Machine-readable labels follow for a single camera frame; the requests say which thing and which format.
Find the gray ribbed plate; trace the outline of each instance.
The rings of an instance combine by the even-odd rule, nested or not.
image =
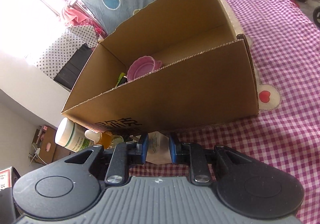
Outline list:
[[[243,217],[220,203],[210,188],[195,186],[185,177],[132,177],[122,187],[108,188],[92,209],[77,217],[41,221],[24,216],[17,223],[301,224],[294,216],[278,220]]]

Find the checkered tablecloth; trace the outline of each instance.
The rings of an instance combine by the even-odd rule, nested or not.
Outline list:
[[[257,117],[180,133],[180,140],[211,149],[225,144],[294,175],[305,189],[297,217],[319,224],[320,32],[289,0],[226,1],[252,40],[258,84],[276,89],[280,101]],[[147,163],[131,173],[183,176],[188,168]]]

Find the white jar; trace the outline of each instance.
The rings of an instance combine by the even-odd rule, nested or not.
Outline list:
[[[85,127],[65,117],[58,127],[55,142],[68,150],[78,152],[94,145],[93,141],[84,136],[86,130]]]

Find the open cardboard box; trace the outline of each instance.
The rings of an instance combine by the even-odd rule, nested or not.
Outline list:
[[[163,67],[115,87],[144,55]],[[225,0],[156,0],[141,9],[98,44],[62,111],[89,129],[130,134],[257,113],[249,47]]]

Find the red-bordered label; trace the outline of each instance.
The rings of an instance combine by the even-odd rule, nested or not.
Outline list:
[[[7,168],[0,171],[0,190],[11,187],[11,169]]]

